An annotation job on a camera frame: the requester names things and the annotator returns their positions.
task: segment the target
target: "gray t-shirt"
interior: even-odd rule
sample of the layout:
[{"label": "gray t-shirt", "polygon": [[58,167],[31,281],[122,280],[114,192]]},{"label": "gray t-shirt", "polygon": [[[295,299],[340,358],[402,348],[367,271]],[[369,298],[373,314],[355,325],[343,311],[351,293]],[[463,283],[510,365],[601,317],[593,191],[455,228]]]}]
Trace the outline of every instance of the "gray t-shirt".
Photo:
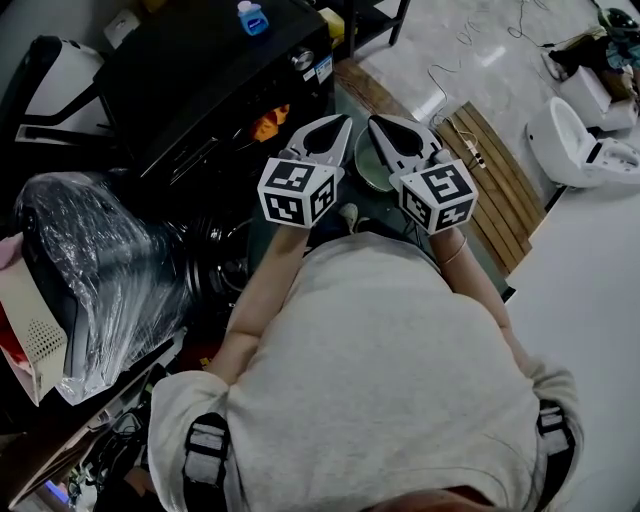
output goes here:
[{"label": "gray t-shirt", "polygon": [[536,358],[524,373],[489,312],[417,248],[357,234],[305,259],[235,385],[188,372],[156,386],[151,474],[165,508],[185,510],[186,433],[213,410],[231,432],[230,512],[356,512],[458,486],[530,511],[539,399],[564,407],[574,468],[583,436],[571,374]]}]

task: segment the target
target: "plastic-wrapped object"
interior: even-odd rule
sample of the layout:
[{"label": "plastic-wrapped object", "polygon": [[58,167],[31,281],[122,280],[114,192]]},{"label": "plastic-wrapped object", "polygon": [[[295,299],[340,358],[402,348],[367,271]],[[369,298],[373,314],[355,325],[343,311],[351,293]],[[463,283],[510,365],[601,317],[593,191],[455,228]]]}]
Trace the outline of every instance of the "plastic-wrapped object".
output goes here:
[{"label": "plastic-wrapped object", "polygon": [[23,255],[69,343],[57,386],[77,404],[171,337],[191,305],[183,247],[134,217],[104,177],[52,173],[16,202]]}]

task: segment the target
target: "white floor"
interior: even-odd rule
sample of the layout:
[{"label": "white floor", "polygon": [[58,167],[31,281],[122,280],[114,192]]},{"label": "white floor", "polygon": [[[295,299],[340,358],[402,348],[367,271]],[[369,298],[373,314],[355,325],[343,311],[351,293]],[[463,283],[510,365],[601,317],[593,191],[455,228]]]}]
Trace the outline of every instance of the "white floor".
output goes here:
[{"label": "white floor", "polygon": [[[524,32],[537,43],[560,41],[596,23],[589,0],[532,0]],[[383,10],[397,6],[386,0]],[[627,9],[627,0],[600,2]],[[371,43],[361,65],[420,116],[437,102],[471,100],[494,125],[543,198],[553,185],[523,137],[530,117],[554,92],[540,49],[507,33],[518,24],[517,0],[413,0],[400,41]],[[472,45],[456,35],[471,36]],[[447,73],[434,64],[449,69]],[[640,136],[627,136],[634,143]],[[525,347],[567,365],[582,400],[586,449],[557,505],[566,511],[633,509],[640,498],[640,190],[616,186],[569,192],[532,239],[533,251],[509,279],[508,307]]]}]

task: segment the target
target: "backpack strap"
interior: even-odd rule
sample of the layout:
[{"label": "backpack strap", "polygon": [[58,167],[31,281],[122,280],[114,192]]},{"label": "backpack strap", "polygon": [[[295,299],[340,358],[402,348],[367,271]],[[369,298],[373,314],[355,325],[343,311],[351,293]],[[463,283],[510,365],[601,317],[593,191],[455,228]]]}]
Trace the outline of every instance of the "backpack strap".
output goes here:
[{"label": "backpack strap", "polygon": [[564,410],[552,400],[540,400],[537,427],[543,449],[547,453],[547,471],[540,501],[535,509],[535,512],[541,512],[558,494],[569,475],[576,441],[567,424]]},{"label": "backpack strap", "polygon": [[191,424],[182,469],[187,510],[227,512],[224,479],[230,442],[229,426],[218,413],[207,413]]}]

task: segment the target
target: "blue bottle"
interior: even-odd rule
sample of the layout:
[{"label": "blue bottle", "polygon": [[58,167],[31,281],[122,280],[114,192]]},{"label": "blue bottle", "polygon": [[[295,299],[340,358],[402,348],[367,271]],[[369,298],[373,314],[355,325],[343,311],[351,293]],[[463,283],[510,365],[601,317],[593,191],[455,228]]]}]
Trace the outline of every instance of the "blue bottle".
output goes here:
[{"label": "blue bottle", "polygon": [[269,27],[266,16],[259,4],[243,0],[238,4],[238,17],[247,34],[257,36]]}]

